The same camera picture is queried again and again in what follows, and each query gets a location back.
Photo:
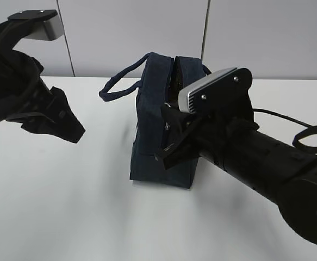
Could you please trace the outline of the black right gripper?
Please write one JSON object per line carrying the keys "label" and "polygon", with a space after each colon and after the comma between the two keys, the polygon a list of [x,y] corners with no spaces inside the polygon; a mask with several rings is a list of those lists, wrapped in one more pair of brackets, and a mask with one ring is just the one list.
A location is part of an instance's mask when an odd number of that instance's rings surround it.
{"label": "black right gripper", "polygon": [[204,115],[163,104],[163,144],[154,154],[165,170],[199,157],[209,160],[249,158],[258,150],[258,129],[250,103],[231,103]]}

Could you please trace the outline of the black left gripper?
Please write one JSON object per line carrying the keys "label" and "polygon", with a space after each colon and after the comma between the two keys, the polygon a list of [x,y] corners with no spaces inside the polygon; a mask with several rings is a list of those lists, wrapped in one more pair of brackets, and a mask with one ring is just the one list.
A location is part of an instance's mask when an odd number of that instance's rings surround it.
{"label": "black left gripper", "polygon": [[65,93],[49,89],[41,79],[43,66],[20,51],[0,53],[0,122],[21,123],[33,134],[78,143],[85,128],[72,112]]}

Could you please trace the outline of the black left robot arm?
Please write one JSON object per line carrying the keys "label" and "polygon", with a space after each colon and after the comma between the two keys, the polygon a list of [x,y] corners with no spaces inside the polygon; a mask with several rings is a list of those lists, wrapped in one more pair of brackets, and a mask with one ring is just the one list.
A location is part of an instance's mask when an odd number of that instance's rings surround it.
{"label": "black left robot arm", "polygon": [[85,129],[72,112],[65,93],[47,87],[41,78],[43,66],[35,58],[14,50],[33,27],[31,21],[0,24],[0,122],[19,123],[27,132],[76,144]]}

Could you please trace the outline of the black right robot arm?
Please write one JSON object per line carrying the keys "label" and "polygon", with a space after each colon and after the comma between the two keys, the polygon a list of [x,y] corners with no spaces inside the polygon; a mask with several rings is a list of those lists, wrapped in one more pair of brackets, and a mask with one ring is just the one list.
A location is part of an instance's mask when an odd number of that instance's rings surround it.
{"label": "black right robot arm", "polygon": [[317,244],[317,155],[261,133],[244,119],[224,123],[218,114],[195,116],[163,104],[172,140],[156,154],[170,169],[204,158],[278,208],[288,226]]}

